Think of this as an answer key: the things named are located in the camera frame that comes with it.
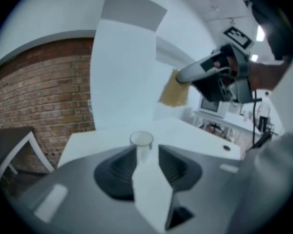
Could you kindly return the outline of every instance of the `person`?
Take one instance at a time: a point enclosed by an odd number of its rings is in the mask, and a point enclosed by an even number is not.
[[[265,97],[263,97],[262,102],[260,103],[260,106],[258,108],[258,114],[259,114],[259,125],[258,130],[262,133],[266,132],[266,127],[268,123],[268,118],[270,114],[270,101],[269,101],[269,93],[265,93]]]

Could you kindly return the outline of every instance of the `white desk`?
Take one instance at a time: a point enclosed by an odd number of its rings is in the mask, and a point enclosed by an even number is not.
[[[166,118],[124,128],[72,134],[64,148],[58,167],[81,157],[128,146],[130,135],[140,130],[154,136],[153,146],[171,145],[216,157],[236,160],[241,158],[239,146],[181,120]],[[224,145],[229,146],[231,151],[225,151]]]
[[[202,117],[204,119],[223,125],[225,127],[236,129],[247,135],[253,134],[253,122],[251,122],[250,119],[247,119],[247,121],[244,121],[243,120],[244,117],[242,115],[227,112],[224,118],[220,118],[220,117],[206,114],[200,111],[194,111],[194,113],[197,117]],[[260,137],[260,132],[256,127],[255,127],[255,136]]]

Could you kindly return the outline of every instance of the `ceiling light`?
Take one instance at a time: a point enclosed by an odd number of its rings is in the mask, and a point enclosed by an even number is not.
[[[258,26],[256,41],[263,41],[264,38],[265,38],[265,32],[263,31],[261,26]]]
[[[257,61],[257,59],[258,59],[258,55],[252,55],[252,57],[251,57],[252,61]]]

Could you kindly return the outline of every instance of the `cable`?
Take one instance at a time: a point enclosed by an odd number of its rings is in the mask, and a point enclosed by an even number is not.
[[[255,107],[256,107],[257,93],[255,90],[255,102],[253,107],[253,145],[255,144]]]

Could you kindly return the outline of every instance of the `white shirt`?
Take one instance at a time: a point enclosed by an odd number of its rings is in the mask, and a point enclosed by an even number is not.
[[[261,102],[259,109],[259,116],[269,117],[270,101],[267,97],[263,97],[263,101]]]

